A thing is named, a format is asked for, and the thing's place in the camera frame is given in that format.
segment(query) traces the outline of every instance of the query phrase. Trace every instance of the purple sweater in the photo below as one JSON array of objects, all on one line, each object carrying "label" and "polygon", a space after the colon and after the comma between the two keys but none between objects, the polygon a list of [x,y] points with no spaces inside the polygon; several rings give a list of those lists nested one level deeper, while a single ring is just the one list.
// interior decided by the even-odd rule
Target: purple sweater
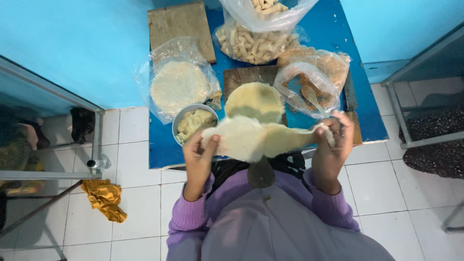
[{"label": "purple sweater", "polygon": [[[308,169],[303,177],[309,185],[312,192],[310,193],[296,177],[280,171],[274,172],[276,175],[274,185],[311,210],[321,221],[329,226],[360,232],[358,223],[353,219],[353,210],[343,196],[343,189],[334,196],[319,191],[312,182],[311,169]],[[242,170],[229,177],[208,200],[206,194],[211,191],[213,175],[210,175],[204,193],[197,201],[188,202],[181,194],[173,207],[172,219],[169,223],[167,240],[169,251],[175,251],[176,246],[186,238],[203,240],[208,232],[208,225],[216,221],[221,210],[254,189],[248,183],[247,175],[248,170]]]}]

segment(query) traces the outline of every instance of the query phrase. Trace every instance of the wooden spoon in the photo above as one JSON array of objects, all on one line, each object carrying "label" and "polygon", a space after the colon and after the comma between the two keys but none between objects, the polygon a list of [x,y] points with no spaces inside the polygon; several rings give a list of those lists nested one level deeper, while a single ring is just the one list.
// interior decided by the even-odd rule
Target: wooden spoon
[{"label": "wooden spoon", "polygon": [[301,93],[303,94],[303,96],[310,102],[312,103],[322,114],[322,116],[324,116],[324,118],[329,118],[329,114],[325,112],[325,110],[321,107],[321,105],[317,102],[317,97],[316,97],[316,93],[314,92],[314,90],[307,86],[307,85],[303,85],[301,87]]}]

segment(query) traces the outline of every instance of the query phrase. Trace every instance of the knife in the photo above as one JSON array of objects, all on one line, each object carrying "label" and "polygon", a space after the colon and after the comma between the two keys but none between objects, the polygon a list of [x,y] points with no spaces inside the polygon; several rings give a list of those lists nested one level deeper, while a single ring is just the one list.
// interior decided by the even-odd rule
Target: knife
[{"label": "knife", "polygon": [[345,81],[343,89],[346,99],[345,114],[354,122],[353,146],[360,146],[362,145],[361,128],[359,126],[358,114],[355,112],[355,109],[358,108],[358,101],[356,99],[356,93],[354,92],[351,71],[348,71],[347,80]]}]

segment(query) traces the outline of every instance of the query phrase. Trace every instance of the purple sleeve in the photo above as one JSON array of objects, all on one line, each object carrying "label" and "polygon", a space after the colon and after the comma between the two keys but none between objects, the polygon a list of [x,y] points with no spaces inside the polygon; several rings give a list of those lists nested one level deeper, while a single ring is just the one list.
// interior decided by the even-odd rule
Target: purple sleeve
[{"label": "purple sleeve", "polygon": [[361,232],[358,222],[353,218],[353,210],[345,201],[343,188],[337,195],[327,195],[317,189],[311,175],[311,168],[303,174],[304,180],[313,194],[311,211],[329,226]]},{"label": "purple sleeve", "polygon": [[195,202],[185,200],[184,189],[182,189],[180,198],[174,204],[169,222],[169,237],[166,241],[167,260],[200,260],[201,245],[207,233],[208,215],[205,201],[213,182],[214,176],[210,175],[204,193]]}]

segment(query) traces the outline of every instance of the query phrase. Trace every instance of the blue wall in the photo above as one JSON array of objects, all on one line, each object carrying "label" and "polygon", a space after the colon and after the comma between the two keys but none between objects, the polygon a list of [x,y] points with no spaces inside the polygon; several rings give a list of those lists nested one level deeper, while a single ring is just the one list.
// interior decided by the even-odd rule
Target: blue wall
[{"label": "blue wall", "polygon": [[384,80],[464,21],[463,0],[341,3],[370,82]]},{"label": "blue wall", "polygon": [[[1,1],[0,54],[104,109],[140,106],[131,73],[149,49],[146,12],[186,1]],[[371,82],[464,20],[463,0],[341,1]]]},{"label": "blue wall", "polygon": [[143,105],[131,78],[149,51],[151,0],[0,2],[0,54],[104,109]]}]

